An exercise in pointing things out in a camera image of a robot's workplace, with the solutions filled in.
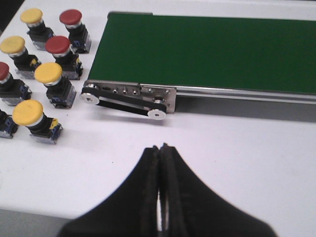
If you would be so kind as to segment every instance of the yellow push button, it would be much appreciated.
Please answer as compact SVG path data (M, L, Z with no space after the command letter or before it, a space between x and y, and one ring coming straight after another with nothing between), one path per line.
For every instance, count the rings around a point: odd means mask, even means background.
M21 16L20 20L26 24L34 24L40 22L43 13L38 8L31 8L24 11Z
M13 121L21 126L28 126L40 119L43 105L37 100L25 100L19 103L12 114Z
M0 44L0 50L3 53L19 53L25 46L25 40L20 36L11 36L6 38Z
M57 81L63 70L57 63L44 63L38 66L35 70L34 77L41 83L52 83Z

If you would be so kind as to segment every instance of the green conveyor belt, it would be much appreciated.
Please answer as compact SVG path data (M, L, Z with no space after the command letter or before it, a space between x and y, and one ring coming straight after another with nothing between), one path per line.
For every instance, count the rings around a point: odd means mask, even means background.
M316 94L316 22L111 13L89 79Z

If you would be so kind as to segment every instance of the white tabletop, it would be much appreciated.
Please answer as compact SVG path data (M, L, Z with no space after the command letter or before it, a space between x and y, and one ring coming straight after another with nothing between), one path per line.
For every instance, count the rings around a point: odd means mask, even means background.
M280 237L316 236L316 106L224 99L181 99L163 121L83 103L98 42L112 10L165 15L234 16L316 20L312 1L65 1L25 0L0 40L20 35L43 63L20 22L22 11L38 7L46 26L68 35L59 14L82 12L92 47L80 55L84 73L73 81L77 97L70 110L55 109L46 88L25 80L32 98L64 127L58 144L36 143L19 127L12 140L0 140L0 208L75 218L110 195L135 166L145 147L175 146L191 169L221 197L269 223ZM13 61L0 53L0 61ZM0 101L0 109L13 107Z

